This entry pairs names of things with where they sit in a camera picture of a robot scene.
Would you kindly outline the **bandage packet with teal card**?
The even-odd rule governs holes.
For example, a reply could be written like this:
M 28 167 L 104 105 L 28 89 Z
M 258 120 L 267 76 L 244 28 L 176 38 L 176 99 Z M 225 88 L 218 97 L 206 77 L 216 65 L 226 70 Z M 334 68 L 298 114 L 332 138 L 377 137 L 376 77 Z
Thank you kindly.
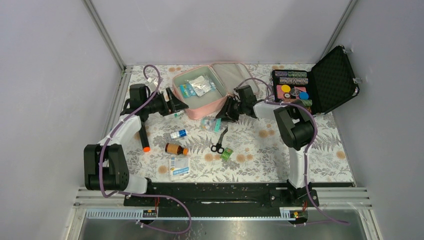
M 206 116 L 201 119 L 200 128 L 206 131 L 218 133 L 221 130 L 221 119 Z

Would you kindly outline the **white sachets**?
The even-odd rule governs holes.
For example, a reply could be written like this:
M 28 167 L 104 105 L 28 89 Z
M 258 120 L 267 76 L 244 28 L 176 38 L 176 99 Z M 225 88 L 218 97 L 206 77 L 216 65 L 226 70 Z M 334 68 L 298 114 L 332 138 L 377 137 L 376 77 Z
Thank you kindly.
M 201 75 L 193 80 L 189 80 L 188 83 L 190 83 L 194 88 L 197 97 L 202 97 L 206 93 L 216 89 L 213 81 L 208 76 L 204 75 Z

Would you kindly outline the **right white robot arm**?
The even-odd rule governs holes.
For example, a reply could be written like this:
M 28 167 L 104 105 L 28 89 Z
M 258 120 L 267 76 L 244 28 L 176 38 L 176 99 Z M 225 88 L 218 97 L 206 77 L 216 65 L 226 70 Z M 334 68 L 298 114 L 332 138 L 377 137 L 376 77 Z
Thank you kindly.
M 227 97 L 216 118 L 223 122 L 236 122 L 241 115 L 255 119 L 276 121 L 281 139 L 289 148 L 288 182 L 293 187 L 287 191 L 287 201 L 301 205 L 307 194 L 303 188 L 309 185 L 308 150 L 317 135 L 314 117 L 302 101 L 273 102 L 257 99 L 250 86 L 235 89 L 237 96 Z

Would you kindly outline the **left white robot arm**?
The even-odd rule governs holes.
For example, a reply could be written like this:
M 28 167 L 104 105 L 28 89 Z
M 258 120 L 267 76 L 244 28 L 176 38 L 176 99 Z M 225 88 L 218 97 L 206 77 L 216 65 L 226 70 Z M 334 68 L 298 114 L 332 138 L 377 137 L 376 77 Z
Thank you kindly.
M 129 172 L 124 146 L 138 134 L 143 150 L 147 151 L 150 145 L 145 122 L 149 115 L 158 113 L 168 116 L 188 107 L 169 87 L 165 92 L 159 92 L 158 89 L 150 90 L 142 83 L 131 85 L 129 98 L 124 103 L 117 124 L 102 140 L 88 144 L 83 150 L 86 189 L 136 194 L 136 199 L 142 205 L 152 204 L 155 192 L 148 187 L 146 177 Z

